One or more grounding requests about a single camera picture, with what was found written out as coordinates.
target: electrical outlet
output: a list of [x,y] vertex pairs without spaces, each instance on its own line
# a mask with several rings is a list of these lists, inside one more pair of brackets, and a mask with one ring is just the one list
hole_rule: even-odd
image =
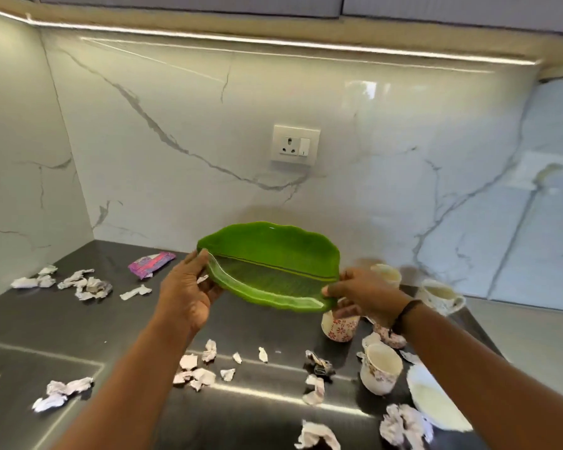
[[314,165],[320,135],[320,129],[275,125],[271,143],[271,160]]

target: hand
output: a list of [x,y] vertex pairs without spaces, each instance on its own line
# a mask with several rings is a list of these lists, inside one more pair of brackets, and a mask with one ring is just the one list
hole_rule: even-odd
[[369,316],[378,324],[390,327],[411,300],[370,270],[349,268],[340,279],[322,290],[328,297],[345,297],[334,309],[334,318]]
[[208,319],[211,304],[223,292],[210,278],[196,284],[208,258],[208,251],[203,249],[200,254],[196,251],[189,253],[175,265],[161,284],[154,320],[180,328],[189,326],[191,334],[198,333]]

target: forearm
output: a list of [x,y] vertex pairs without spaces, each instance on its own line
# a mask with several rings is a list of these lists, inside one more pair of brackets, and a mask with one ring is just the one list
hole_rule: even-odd
[[150,448],[179,360],[192,336],[189,330],[180,332],[167,323],[150,322],[53,450]]
[[405,338],[494,450],[563,448],[563,397],[419,305]]

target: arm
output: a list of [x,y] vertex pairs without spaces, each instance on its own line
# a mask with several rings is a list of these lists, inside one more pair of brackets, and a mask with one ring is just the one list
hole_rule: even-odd
[[194,252],[167,275],[150,323],[53,450],[150,448],[179,360],[221,294],[196,285],[207,262]]
[[[365,313],[390,327],[411,300],[371,272],[348,270],[342,279],[323,290],[348,298],[334,317]],[[425,305],[403,323],[403,336],[490,448],[563,448],[563,396]]]

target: plate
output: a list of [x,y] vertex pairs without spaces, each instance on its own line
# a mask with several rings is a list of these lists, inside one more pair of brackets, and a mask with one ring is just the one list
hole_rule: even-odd
[[321,288],[339,279],[339,251],[325,236],[271,222],[233,224],[198,241],[208,271],[245,300],[282,310],[325,312]]
[[413,365],[406,381],[415,407],[432,425],[447,431],[473,430],[471,423],[424,365]]

